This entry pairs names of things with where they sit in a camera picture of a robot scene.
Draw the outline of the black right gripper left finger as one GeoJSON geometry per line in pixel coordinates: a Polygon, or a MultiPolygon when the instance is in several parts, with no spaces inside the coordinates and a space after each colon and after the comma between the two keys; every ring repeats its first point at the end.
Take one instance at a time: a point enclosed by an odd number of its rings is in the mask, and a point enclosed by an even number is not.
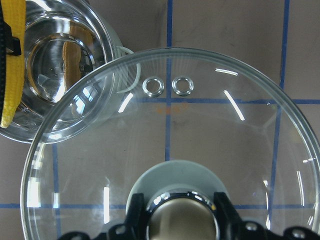
{"type": "Polygon", "coordinates": [[[145,240],[147,212],[143,193],[132,195],[129,208],[122,223],[108,223],[106,230],[99,233],[95,240],[145,240]]]}

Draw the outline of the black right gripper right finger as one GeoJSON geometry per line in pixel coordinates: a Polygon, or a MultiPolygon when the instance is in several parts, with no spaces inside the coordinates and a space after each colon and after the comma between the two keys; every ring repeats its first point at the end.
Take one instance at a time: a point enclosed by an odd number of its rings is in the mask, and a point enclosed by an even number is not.
{"type": "Polygon", "coordinates": [[[213,194],[220,240],[318,240],[320,235],[302,227],[288,227],[276,234],[253,220],[243,220],[224,192],[213,194]]]}

